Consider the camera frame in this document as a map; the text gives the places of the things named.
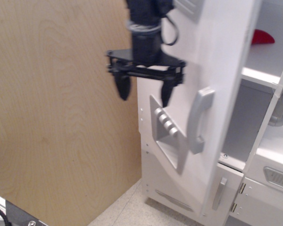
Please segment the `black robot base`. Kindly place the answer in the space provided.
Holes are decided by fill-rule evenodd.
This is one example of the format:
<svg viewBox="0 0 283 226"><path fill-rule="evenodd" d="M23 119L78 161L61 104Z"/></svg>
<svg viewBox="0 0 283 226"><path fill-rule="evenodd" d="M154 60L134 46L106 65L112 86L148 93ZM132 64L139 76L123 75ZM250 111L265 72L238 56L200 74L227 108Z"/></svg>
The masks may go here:
<svg viewBox="0 0 283 226"><path fill-rule="evenodd" d="M47 226L47 224L0 196L0 226Z"/></svg>

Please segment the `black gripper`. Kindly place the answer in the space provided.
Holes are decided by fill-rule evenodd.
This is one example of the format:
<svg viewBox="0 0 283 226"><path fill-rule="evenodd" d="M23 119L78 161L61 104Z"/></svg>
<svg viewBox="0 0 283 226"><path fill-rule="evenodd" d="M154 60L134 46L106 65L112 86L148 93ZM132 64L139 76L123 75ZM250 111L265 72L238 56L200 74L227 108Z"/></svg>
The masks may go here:
<svg viewBox="0 0 283 226"><path fill-rule="evenodd" d="M183 83L186 63L163 52L162 44L161 32L133 32L131 48L107 51L108 71L121 99L128 99L130 77L159 80L163 81L162 106L167 107L174 86Z"/></svg>

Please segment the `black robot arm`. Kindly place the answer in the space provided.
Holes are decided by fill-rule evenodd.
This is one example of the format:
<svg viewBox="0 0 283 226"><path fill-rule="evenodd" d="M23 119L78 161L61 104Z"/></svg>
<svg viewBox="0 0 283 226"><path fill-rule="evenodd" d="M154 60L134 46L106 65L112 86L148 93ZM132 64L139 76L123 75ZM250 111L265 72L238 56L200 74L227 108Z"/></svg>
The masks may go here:
<svg viewBox="0 0 283 226"><path fill-rule="evenodd" d="M128 0L130 18L127 29L131 32L130 49L109 50L108 72L114 77L119 96L126 100L130 94L131 77L162 81L161 100L167 107L173 88L183 83L186 63L167 55L161 46L161 22L171 19L168 13L174 9L171 0Z"/></svg>

